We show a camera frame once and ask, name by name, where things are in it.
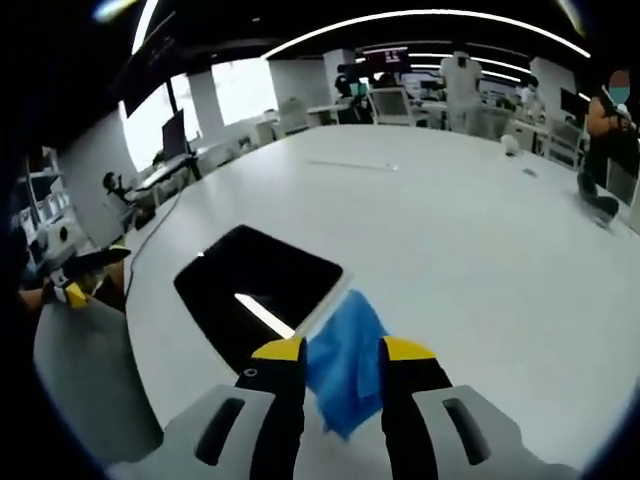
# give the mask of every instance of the white shirt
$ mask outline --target white shirt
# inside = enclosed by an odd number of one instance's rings
[[[528,86],[520,90],[520,100],[522,100],[522,106],[525,112],[531,112],[532,116],[538,117],[542,113],[544,103],[538,95],[538,90],[531,90]]]
[[[467,65],[458,65],[458,58],[467,58]],[[454,52],[453,57],[445,58],[440,64],[440,76],[447,82],[447,101],[456,106],[473,105],[480,101],[476,87],[482,78],[482,67],[471,60],[464,52]]]

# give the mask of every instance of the ceiling light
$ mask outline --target ceiling light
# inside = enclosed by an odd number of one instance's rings
[[[149,0],[149,2],[153,1],[154,3],[157,3],[157,0]],[[509,25],[513,25],[514,27],[520,27],[520,28],[524,28],[526,30],[529,30],[531,32],[534,33],[538,33],[540,35],[543,35],[555,42],[561,43],[562,45],[570,48],[571,50],[579,53],[580,55],[582,55],[585,58],[591,58],[591,54],[589,52],[587,52],[586,50],[583,50],[582,48],[578,47],[577,45],[574,45],[573,43],[569,42],[568,40],[565,40],[562,37],[559,37],[558,35],[548,32],[546,30],[543,30],[540,27],[536,27],[534,25],[529,25],[528,23],[525,22],[521,22],[519,20],[513,20],[511,18],[507,18],[507,17],[501,17],[499,15],[492,15],[489,13],[481,13],[481,12],[470,12],[467,10],[447,10],[447,9],[429,9],[429,10],[402,10],[402,11],[397,11],[397,12],[386,12],[386,13],[377,13],[374,15],[366,15],[364,17],[357,17],[357,18],[352,18],[351,20],[344,20],[342,22],[338,22],[338,23],[334,23],[333,25],[329,25],[323,28],[319,28],[318,30],[314,30],[312,32],[306,33],[305,35],[302,35],[300,37],[294,38],[293,40],[289,40],[288,42],[283,43],[282,45],[277,46],[276,48],[269,50],[267,53],[265,53],[264,55],[262,55],[263,59],[267,59],[269,57],[271,57],[272,55],[275,55],[276,53],[279,53],[283,50],[286,50],[289,47],[292,47],[293,45],[297,45],[298,43],[304,42],[305,40],[308,40],[310,38],[316,37],[318,35],[322,35],[323,33],[327,33],[327,32],[331,32],[332,30],[337,30],[339,28],[343,28],[343,27],[348,27],[350,25],[355,25],[358,23],[364,23],[364,22],[369,22],[369,21],[373,21],[373,20],[382,20],[385,18],[395,18],[395,17],[405,17],[405,16],[410,16],[410,15],[451,15],[451,16],[458,16],[458,17],[471,17],[471,18],[480,18],[483,20],[493,20],[496,22],[501,22],[501,23],[506,23]]]
[[[410,57],[448,58],[453,57],[450,53],[410,53]]]
[[[158,0],[147,0],[145,2],[144,8],[142,9],[142,15],[140,15],[140,21],[138,22],[138,28],[136,28],[136,36],[133,39],[131,55],[135,55],[144,43],[144,38],[147,36],[147,30],[149,29],[149,23],[151,22],[151,16],[157,6]]]
[[[137,1],[138,0],[103,0],[94,10],[93,18],[101,23],[110,22]]]
[[[503,75],[502,73],[487,72],[486,70],[483,70],[482,74],[483,75],[490,75],[492,77],[504,78],[505,80],[511,80],[512,82],[520,83],[520,79],[519,78],[510,77],[509,75]]]
[[[511,65],[509,63],[497,62],[495,60],[487,60],[486,58],[478,58],[478,57],[471,57],[471,60],[475,60],[476,62],[482,62],[482,63],[490,63],[492,65],[499,65],[504,68],[510,68],[512,70],[517,70],[522,73],[531,74],[531,70],[527,70],[526,68],[522,68],[522,67],[516,67],[515,65]]]
[[[416,65],[411,65],[411,68],[440,68],[440,65],[423,65],[423,64],[416,64]]]
[[[396,52],[398,50],[406,50],[407,47],[389,47],[389,48],[376,48],[375,50],[365,50],[362,53],[365,55],[369,55],[371,53],[382,53],[382,52]]]
[[[278,317],[276,317],[269,310],[264,308],[258,302],[256,302],[249,295],[243,293],[234,294],[236,300],[238,300],[247,310],[253,313],[258,319],[264,323],[271,330],[276,332],[282,338],[291,338],[296,333],[289,325],[284,323]]]

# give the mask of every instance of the white pillar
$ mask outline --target white pillar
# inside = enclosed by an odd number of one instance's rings
[[[340,98],[340,94],[336,90],[334,83],[338,76],[338,65],[356,63],[356,54],[350,50],[332,50],[324,54],[324,70],[327,74],[327,83],[329,92],[331,93],[331,102],[335,102]]]
[[[220,112],[213,73],[209,69],[202,73],[190,75],[188,78],[193,105],[202,130],[203,142],[205,144],[211,143],[219,139],[224,130],[224,121]]]
[[[560,108],[560,89],[576,92],[576,79],[573,72],[544,58],[536,57],[531,61],[531,74],[538,79],[538,91],[545,104],[547,114],[558,120],[567,116]]]
[[[636,193],[629,213],[629,226],[640,235],[640,180],[636,182]]]

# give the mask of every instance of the computer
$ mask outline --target computer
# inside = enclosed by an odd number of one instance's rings
[[[389,73],[409,73],[411,65],[406,49],[378,50],[373,53],[365,53],[366,60],[362,62],[360,68],[369,72],[389,72]]]
[[[354,82],[349,84],[352,97],[364,97],[367,94],[367,86],[364,83]]]
[[[171,160],[178,155],[190,153],[184,133],[184,111],[180,110],[162,127],[162,147],[164,159]]]
[[[570,91],[561,88],[560,109],[573,115],[576,120],[582,121],[589,110],[589,103],[575,93],[571,93]]]

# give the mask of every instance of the glass window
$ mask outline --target glass window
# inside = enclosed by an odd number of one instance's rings
[[[213,65],[211,69],[225,125],[278,108],[266,60],[237,60]]]
[[[178,109],[184,110],[184,129],[188,141],[199,136],[200,126],[196,116],[189,80],[186,75],[171,79]],[[133,165],[139,172],[149,167],[156,154],[162,150],[162,126],[173,116],[169,91],[165,84],[158,87],[128,117],[124,118],[124,133]]]

